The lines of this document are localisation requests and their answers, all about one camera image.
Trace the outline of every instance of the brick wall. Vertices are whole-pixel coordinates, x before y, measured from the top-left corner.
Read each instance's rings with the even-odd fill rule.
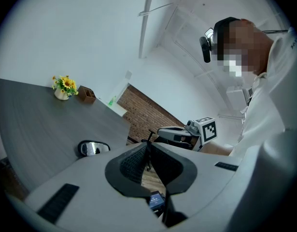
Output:
[[[129,137],[138,142],[148,139],[149,129],[157,133],[158,128],[163,126],[184,126],[177,118],[131,85],[117,103],[127,110],[124,118],[131,123]]]

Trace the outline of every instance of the white device surface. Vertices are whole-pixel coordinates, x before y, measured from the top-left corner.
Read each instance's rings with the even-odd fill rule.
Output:
[[[243,110],[247,106],[248,99],[252,96],[252,88],[228,87],[226,95],[228,96],[234,110]]]

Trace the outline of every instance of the small wooden box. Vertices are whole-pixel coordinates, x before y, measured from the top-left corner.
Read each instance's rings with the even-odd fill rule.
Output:
[[[92,91],[90,88],[80,86],[78,89],[78,96],[82,99],[84,103],[94,103],[96,100],[96,96],[94,91]]]

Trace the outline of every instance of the wooden floor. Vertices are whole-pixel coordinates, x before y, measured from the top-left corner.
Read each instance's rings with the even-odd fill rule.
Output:
[[[150,171],[144,170],[142,177],[142,186],[149,189],[151,192],[159,191],[166,195],[166,188],[159,179],[157,173],[152,168]]]
[[[4,190],[17,197],[19,200],[24,200],[29,191],[24,187],[21,181],[18,179],[14,169],[10,165],[7,158],[0,161],[0,185]]]

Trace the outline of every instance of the yellow flower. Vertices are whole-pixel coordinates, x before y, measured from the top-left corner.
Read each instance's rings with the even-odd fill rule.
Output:
[[[71,86],[72,86],[73,89],[76,90],[76,84],[75,84],[75,81],[74,80],[71,80]]]
[[[68,79],[68,78],[64,78],[64,79],[62,79],[62,85],[63,85],[64,87],[70,89],[70,88],[71,88],[71,81],[72,81],[72,80],[70,80],[70,79]]]

